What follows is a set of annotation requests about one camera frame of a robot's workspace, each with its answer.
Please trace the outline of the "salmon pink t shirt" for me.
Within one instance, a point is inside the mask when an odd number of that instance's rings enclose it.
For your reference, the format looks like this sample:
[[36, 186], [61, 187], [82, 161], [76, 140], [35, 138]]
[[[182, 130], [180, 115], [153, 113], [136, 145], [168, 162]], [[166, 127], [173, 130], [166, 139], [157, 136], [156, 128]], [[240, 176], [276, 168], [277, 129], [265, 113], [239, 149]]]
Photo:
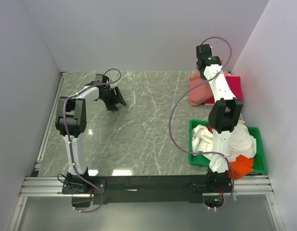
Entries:
[[[195, 87], [198, 84], [204, 83], [206, 80], [202, 79], [199, 72], [195, 72], [189, 77], [190, 88]], [[203, 84], [189, 92], [188, 101], [192, 107], [199, 106], [201, 104], [212, 105], [214, 103], [214, 97], [210, 85]]]

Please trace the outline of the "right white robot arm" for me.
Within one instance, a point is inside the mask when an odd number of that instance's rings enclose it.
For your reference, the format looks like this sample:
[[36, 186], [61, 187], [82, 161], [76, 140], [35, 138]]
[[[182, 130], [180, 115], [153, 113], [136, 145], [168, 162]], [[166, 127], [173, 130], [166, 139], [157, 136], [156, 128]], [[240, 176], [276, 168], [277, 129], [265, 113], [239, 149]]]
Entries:
[[209, 191], [216, 192], [232, 184], [228, 167], [229, 143], [232, 132], [238, 124], [243, 103], [231, 91], [222, 70], [221, 60], [213, 56], [209, 44], [197, 46], [196, 57], [197, 70], [201, 78], [208, 81], [215, 100], [208, 116], [213, 131], [213, 148], [205, 182]]

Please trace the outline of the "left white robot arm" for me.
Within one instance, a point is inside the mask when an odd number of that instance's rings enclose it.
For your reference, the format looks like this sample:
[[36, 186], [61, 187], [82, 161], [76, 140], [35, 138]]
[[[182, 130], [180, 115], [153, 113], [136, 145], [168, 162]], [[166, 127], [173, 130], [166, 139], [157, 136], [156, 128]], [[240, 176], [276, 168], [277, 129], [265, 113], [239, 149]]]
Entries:
[[55, 127], [62, 135], [68, 156], [68, 173], [64, 186], [78, 193], [86, 193], [93, 188], [88, 166], [84, 158], [83, 133], [87, 127], [87, 105], [102, 101], [107, 111], [118, 111], [117, 104], [127, 106], [119, 87], [111, 87], [107, 73], [96, 74], [95, 80], [86, 84], [82, 90], [71, 96], [58, 99]]

